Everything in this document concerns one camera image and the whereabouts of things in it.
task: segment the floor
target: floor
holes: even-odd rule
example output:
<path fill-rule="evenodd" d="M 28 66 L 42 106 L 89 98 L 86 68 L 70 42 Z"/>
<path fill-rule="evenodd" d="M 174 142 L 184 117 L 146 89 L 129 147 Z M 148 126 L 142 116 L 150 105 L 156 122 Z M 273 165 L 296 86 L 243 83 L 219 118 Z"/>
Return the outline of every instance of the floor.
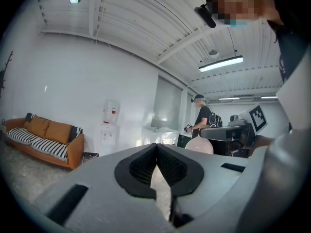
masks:
<path fill-rule="evenodd" d="M 71 170 L 36 159 L 7 146 L 2 140 L 0 140 L 0 169 L 10 188 L 30 203 Z M 152 176 L 151 188 L 156 190 L 156 204 L 168 220 L 171 190 L 157 167 Z"/>

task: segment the striped cushion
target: striped cushion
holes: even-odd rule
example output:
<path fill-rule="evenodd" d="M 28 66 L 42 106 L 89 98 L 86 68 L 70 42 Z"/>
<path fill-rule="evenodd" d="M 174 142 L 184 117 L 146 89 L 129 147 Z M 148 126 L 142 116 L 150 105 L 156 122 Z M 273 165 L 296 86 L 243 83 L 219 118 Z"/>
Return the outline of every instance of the striped cushion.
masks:
<path fill-rule="evenodd" d="M 53 140 L 37 137 L 32 141 L 31 147 L 41 153 L 49 154 L 57 159 L 67 162 L 67 146 Z"/>
<path fill-rule="evenodd" d="M 30 145 L 33 140 L 37 138 L 36 135 L 30 133 L 25 128 L 14 128 L 11 129 L 8 133 L 6 133 L 6 136 L 16 142 Z"/>

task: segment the sofa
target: sofa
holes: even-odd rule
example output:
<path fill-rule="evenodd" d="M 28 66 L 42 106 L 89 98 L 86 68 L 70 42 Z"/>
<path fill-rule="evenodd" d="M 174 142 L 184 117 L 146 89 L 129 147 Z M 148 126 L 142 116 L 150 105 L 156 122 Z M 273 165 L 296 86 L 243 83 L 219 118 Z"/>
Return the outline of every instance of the sofa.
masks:
<path fill-rule="evenodd" d="M 83 130 L 28 113 L 6 121 L 5 141 L 36 158 L 75 169 L 84 152 Z"/>

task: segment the orange cushion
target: orange cushion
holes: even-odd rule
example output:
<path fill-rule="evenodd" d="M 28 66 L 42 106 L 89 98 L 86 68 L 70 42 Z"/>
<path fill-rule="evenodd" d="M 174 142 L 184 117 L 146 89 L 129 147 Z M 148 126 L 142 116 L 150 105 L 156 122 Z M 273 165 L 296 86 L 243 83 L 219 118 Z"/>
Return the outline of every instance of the orange cushion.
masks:
<path fill-rule="evenodd" d="M 45 137 L 47 128 L 49 126 L 50 120 L 46 120 L 38 117 L 37 115 L 31 120 L 31 123 L 28 126 L 28 131 L 33 133 L 36 136 Z"/>
<path fill-rule="evenodd" d="M 30 125 L 30 122 L 26 121 L 26 122 L 24 123 L 23 128 L 25 128 L 25 129 L 28 130 L 29 125 Z"/>
<path fill-rule="evenodd" d="M 66 123 L 51 121 L 45 134 L 45 138 L 53 141 L 57 141 L 62 144 L 67 144 L 71 125 Z"/>

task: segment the cap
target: cap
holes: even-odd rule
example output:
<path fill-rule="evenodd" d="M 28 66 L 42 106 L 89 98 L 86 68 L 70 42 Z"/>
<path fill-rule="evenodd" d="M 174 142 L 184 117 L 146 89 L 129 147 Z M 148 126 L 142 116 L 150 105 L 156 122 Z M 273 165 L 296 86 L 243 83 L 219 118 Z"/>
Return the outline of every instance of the cap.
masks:
<path fill-rule="evenodd" d="M 204 99 L 204 96 L 201 94 L 196 95 L 194 98 L 191 99 L 191 103 L 193 103 L 196 99 Z"/>

